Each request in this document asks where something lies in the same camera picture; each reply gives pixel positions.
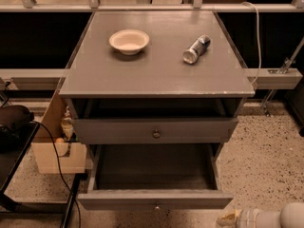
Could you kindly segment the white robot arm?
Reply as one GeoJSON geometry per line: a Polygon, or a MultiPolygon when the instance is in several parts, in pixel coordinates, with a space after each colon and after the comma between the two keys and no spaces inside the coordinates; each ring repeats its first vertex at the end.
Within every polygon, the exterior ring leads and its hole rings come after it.
{"type": "Polygon", "coordinates": [[[218,218],[216,228],[304,228],[304,203],[291,202],[280,211],[236,210],[218,218]]]}

